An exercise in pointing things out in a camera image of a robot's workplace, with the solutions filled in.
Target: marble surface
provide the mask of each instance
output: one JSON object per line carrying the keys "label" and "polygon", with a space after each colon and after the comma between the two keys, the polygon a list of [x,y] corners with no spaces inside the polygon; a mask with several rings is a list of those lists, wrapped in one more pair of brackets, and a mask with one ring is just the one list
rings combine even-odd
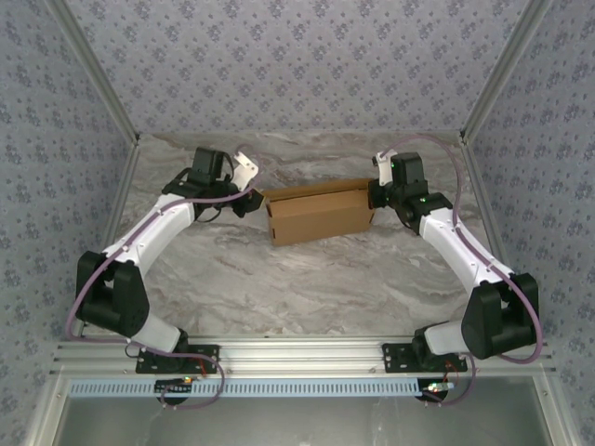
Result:
{"label": "marble surface", "polygon": [[[151,208],[175,174],[192,165],[198,145],[224,151],[253,145],[264,169],[260,186],[281,188],[374,177],[372,156],[401,136],[144,135],[118,235]],[[454,133],[440,138],[456,146]],[[440,147],[421,140],[401,151],[418,151],[430,191],[454,200],[455,171]],[[459,159],[464,164],[462,154]],[[469,179],[461,216],[487,245]],[[203,335],[409,335],[462,316],[467,303],[455,273],[388,208],[377,211],[368,232],[286,247],[272,247],[264,209],[244,219],[226,209],[215,222],[181,232],[155,261],[145,286],[156,314]]]}

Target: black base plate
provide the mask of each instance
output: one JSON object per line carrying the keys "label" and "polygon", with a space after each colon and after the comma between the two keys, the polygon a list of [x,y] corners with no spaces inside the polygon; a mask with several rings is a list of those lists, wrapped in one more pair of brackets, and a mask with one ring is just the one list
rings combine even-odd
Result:
{"label": "black base plate", "polygon": [[410,374],[418,372],[453,372],[446,363],[452,363],[460,372],[467,371],[467,362],[460,360],[458,355],[449,353],[436,357],[440,359],[431,370],[421,366],[411,344],[383,344],[382,356],[384,370],[387,374]]}
{"label": "black base plate", "polygon": [[[219,346],[188,346],[188,353],[200,353],[219,361]],[[217,368],[209,361],[203,364],[193,358],[168,358],[141,351],[137,359],[137,374],[216,374]]]}

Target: wall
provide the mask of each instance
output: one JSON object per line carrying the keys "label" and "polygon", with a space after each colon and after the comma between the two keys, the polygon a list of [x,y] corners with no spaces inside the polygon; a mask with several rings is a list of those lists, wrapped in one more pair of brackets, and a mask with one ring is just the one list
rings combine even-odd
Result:
{"label": "wall", "polygon": [[140,133],[455,130],[525,0],[69,0]]}
{"label": "wall", "polygon": [[42,0],[0,2],[0,444],[20,444],[127,144]]}
{"label": "wall", "polygon": [[595,444],[595,5],[554,0],[473,143],[512,265]]}

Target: cardboard box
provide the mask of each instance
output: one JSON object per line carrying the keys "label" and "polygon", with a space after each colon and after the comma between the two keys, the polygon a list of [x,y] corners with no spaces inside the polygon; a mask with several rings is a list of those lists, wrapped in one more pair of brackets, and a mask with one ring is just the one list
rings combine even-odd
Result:
{"label": "cardboard box", "polygon": [[265,190],[272,244],[326,239],[370,228],[370,179],[342,179],[278,190]]}

